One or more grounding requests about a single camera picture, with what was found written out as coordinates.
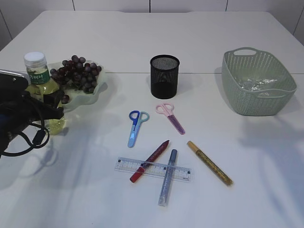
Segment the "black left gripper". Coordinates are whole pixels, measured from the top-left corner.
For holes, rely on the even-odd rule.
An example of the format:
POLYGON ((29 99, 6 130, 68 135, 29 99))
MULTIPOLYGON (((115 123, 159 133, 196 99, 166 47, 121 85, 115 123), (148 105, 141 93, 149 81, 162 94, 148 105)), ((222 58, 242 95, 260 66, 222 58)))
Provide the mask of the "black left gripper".
POLYGON ((61 119, 64 109, 58 107, 64 91, 61 89, 43 95, 43 102, 26 91, 30 85, 29 75, 22 72, 0 71, 0 153, 17 136, 21 136, 29 147, 17 154, 27 154, 44 147, 50 138, 45 120, 61 119))

